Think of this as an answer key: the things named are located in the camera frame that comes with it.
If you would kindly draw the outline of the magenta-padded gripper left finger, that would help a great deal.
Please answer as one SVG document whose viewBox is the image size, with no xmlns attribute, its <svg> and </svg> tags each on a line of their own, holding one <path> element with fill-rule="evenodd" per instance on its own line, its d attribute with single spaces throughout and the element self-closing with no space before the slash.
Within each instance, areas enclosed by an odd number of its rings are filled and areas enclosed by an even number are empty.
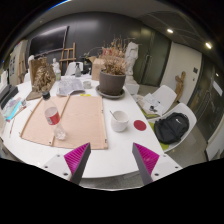
<svg viewBox="0 0 224 224">
<path fill-rule="evenodd" d="M 42 166 L 42 169 L 78 185 L 90 153 L 91 145 L 86 143 L 65 155 L 56 154 Z"/>
</svg>

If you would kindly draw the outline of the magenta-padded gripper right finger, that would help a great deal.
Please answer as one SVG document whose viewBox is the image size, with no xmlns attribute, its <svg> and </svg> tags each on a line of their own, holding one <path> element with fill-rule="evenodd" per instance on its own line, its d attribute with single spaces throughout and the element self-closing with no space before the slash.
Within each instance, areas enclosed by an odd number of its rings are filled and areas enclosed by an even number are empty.
<svg viewBox="0 0 224 224">
<path fill-rule="evenodd" d="M 133 144 L 132 153 L 144 185 L 182 169 L 182 167 L 167 154 L 157 154 L 137 143 Z"/>
</svg>

